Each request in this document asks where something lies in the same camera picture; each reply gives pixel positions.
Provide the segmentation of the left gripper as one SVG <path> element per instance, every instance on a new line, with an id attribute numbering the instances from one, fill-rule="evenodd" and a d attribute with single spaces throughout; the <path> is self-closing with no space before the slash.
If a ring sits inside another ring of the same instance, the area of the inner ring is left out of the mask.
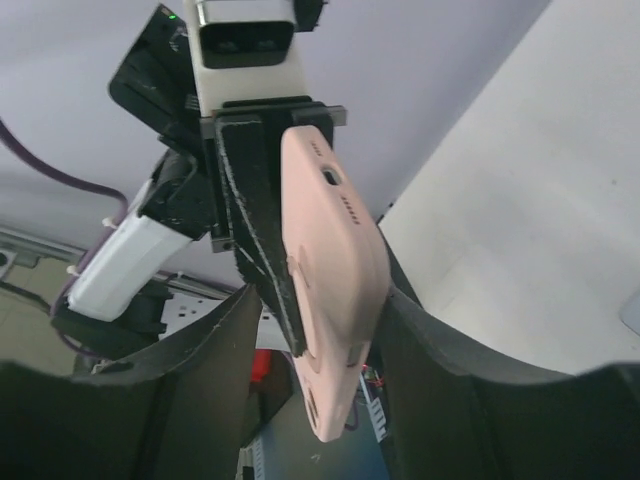
<path id="1" fill-rule="evenodd" d="M 230 117 L 248 114 L 258 118 Z M 305 351 L 305 336 L 282 242 L 279 140 L 289 127 L 313 125 L 333 144 L 334 129 L 346 124 L 344 106 L 310 97 L 229 101 L 200 120 L 213 194 L 212 250 L 230 251 L 234 239 L 241 277 L 275 314 L 295 357 Z"/>

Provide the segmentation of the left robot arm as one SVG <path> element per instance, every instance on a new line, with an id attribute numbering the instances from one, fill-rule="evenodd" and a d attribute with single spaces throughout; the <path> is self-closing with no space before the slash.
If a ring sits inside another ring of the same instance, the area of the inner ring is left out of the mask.
<path id="1" fill-rule="evenodd" d="M 189 1 L 182 15 L 165 5 L 151 14 L 108 92 L 166 150 L 52 305 L 52 326 L 81 355 L 117 360 L 157 342 L 169 297 L 158 272 L 203 238 L 237 255 L 286 339 L 303 345 L 288 278 L 266 252 L 283 250 L 283 134 L 312 125 L 332 138 L 346 119 L 308 95 L 296 47 L 322 10 L 320 1 Z"/>

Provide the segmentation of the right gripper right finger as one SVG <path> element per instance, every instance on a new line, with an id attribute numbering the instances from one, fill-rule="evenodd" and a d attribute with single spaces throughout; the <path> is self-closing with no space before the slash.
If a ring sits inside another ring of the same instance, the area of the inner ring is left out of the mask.
<path id="1" fill-rule="evenodd" d="M 425 311 L 398 262 L 376 342 L 405 479 L 635 479 L 639 367 L 578 375 L 502 354 Z"/>

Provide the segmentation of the light blue phone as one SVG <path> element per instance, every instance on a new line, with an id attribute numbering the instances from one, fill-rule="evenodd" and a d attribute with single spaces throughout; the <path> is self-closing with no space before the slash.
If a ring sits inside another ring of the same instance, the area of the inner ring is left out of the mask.
<path id="1" fill-rule="evenodd" d="M 619 317 L 621 322 L 640 336 L 640 291 L 637 290 L 622 306 Z"/>

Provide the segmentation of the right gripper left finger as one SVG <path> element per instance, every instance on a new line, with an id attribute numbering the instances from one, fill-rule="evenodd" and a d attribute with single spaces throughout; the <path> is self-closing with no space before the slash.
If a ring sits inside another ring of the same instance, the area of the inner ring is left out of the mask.
<path id="1" fill-rule="evenodd" d="M 261 300 L 211 313 L 95 374 L 1 365 L 5 479 L 232 479 Z"/>

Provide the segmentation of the pink phone case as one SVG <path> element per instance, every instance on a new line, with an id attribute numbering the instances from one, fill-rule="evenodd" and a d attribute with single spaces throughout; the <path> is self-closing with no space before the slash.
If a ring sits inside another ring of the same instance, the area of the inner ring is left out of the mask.
<path id="1" fill-rule="evenodd" d="M 315 436 L 345 429 L 390 284 L 385 241 L 315 126 L 281 140 L 282 241 L 306 349 L 295 357 Z"/>

